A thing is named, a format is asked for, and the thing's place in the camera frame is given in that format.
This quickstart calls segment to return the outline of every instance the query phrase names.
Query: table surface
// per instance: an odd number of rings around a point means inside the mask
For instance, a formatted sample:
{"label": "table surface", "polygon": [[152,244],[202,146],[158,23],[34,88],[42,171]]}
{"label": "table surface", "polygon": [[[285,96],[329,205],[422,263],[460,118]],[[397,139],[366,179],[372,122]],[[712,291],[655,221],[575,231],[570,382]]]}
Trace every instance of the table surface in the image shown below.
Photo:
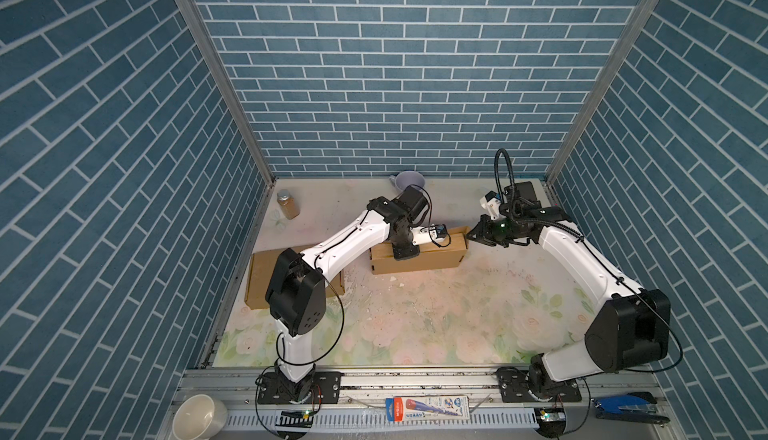
{"label": "table surface", "polygon": [[[547,205],[541,182],[532,180]],[[254,252],[319,243],[347,225],[371,198],[397,195],[388,179],[278,180],[301,214],[286,219],[274,198]],[[428,179],[432,222],[474,226],[488,179]],[[594,317],[590,299],[565,268],[535,244],[507,249],[470,242],[455,269],[373,275],[368,255],[344,269],[346,320],[339,345],[320,363],[333,366],[527,363],[532,355],[581,339]],[[268,310],[251,310],[240,285],[214,367],[258,367],[275,358]],[[313,353],[333,343],[341,324],[336,299],[312,330]]]}

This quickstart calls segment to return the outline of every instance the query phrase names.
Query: cardboard box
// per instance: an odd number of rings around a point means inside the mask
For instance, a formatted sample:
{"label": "cardboard box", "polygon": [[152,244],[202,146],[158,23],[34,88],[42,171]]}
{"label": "cardboard box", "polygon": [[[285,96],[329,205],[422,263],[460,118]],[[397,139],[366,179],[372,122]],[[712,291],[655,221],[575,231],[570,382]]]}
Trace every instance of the cardboard box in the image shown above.
{"label": "cardboard box", "polygon": [[[292,248],[295,252],[299,253],[314,245],[316,245],[316,243],[313,243],[312,245],[294,246]],[[277,257],[283,253],[284,250],[284,248],[278,250],[266,250],[264,252],[256,252],[251,256],[248,284],[245,288],[245,304],[248,305],[251,310],[270,308],[270,304],[264,300],[264,295],[266,295],[266,288],[270,285],[272,271],[275,269]],[[333,288],[336,289],[336,292],[339,293],[339,295],[344,294],[344,270],[333,277],[331,285],[333,285]],[[336,295],[333,294],[333,290],[326,287],[326,298],[334,296]]]}
{"label": "cardboard box", "polygon": [[451,245],[438,248],[434,243],[419,245],[421,253],[409,260],[395,260],[392,254],[392,244],[379,243],[370,249],[371,270],[375,275],[400,272],[417,272],[419,270],[436,270],[441,268],[456,268],[467,254],[466,234],[471,230],[468,226],[448,229],[451,235]]}

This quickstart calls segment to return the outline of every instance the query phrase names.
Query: glass bottle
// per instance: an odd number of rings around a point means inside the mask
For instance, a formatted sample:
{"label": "glass bottle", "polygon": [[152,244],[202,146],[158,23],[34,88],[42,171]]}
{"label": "glass bottle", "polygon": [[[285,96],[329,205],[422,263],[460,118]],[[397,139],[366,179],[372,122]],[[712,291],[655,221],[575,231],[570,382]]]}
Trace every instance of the glass bottle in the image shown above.
{"label": "glass bottle", "polygon": [[283,215],[285,215],[288,220],[296,218],[300,213],[299,206],[296,205],[296,200],[293,199],[293,196],[288,190],[277,192],[277,204],[280,205]]}

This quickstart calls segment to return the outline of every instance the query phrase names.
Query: white cup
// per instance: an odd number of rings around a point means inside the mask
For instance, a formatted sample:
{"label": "white cup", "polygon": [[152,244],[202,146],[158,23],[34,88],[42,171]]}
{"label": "white cup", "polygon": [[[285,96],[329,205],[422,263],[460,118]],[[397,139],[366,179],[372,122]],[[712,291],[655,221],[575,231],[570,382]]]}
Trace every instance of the white cup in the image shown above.
{"label": "white cup", "polygon": [[226,407],[216,398],[196,395],[181,404],[174,417],[174,435],[178,440],[207,440],[226,423]]}
{"label": "white cup", "polygon": [[424,187],[424,176],[414,170],[405,170],[400,172],[397,176],[390,175],[389,181],[401,192],[408,188],[409,185]]}

